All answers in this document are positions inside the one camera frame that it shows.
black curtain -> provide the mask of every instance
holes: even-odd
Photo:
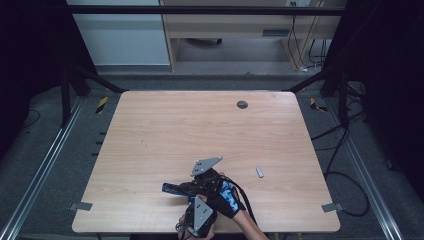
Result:
[[[50,5],[67,3],[0,1],[0,158],[22,129],[31,98],[59,86],[65,68],[77,65],[97,74],[73,16],[40,8]],[[67,73],[77,93],[88,94],[84,77]]]
[[[348,7],[374,9],[371,18],[342,17],[324,69],[350,39],[355,41],[341,58],[339,71],[348,81],[365,86],[367,119],[379,137],[394,169],[401,170],[424,201],[424,1],[351,0]],[[336,90],[340,73],[324,87]]]

metal bracket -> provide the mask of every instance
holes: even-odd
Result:
[[[71,211],[77,211],[77,210],[90,211],[92,206],[93,206],[92,203],[85,203],[85,202],[71,203],[71,205],[69,205],[69,207],[68,207],[68,210],[71,210]]]
[[[194,229],[189,228],[189,232],[197,237],[197,231],[212,215],[213,210],[202,199],[196,197],[194,199]]]
[[[344,210],[344,207],[341,203],[329,203],[322,205],[322,210],[324,212],[341,211]]]
[[[197,160],[196,164],[194,165],[193,171],[191,171],[191,176],[194,177],[206,172],[221,160],[222,157]]]

black glove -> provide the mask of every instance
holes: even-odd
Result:
[[[233,184],[224,181],[219,193],[213,197],[208,197],[206,201],[206,204],[212,209],[231,219],[240,209],[246,210],[246,207],[240,202],[237,189]]]

human hand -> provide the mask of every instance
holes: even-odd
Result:
[[[179,222],[183,223],[184,220],[185,220],[185,214],[183,214],[180,217]],[[215,236],[214,227],[215,227],[215,224],[212,224],[211,228],[209,229],[208,235],[205,238],[195,238],[193,235],[191,235],[191,233],[189,231],[185,230],[184,232],[178,233],[178,239],[182,239],[182,240],[210,240]]]
[[[239,210],[246,210],[246,207],[240,202],[236,187],[230,182],[224,181],[219,193],[220,194],[216,194],[213,197],[208,197],[205,201],[212,209],[230,219],[232,219]]]

wood grain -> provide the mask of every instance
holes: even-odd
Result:
[[[249,105],[239,109],[244,100]],[[333,232],[332,202],[296,97],[288,92],[123,93],[84,193],[76,232],[175,232],[187,198],[161,192],[191,181],[198,159],[243,187],[265,232]],[[264,177],[259,178],[260,166]],[[239,232],[223,216],[216,232]]]

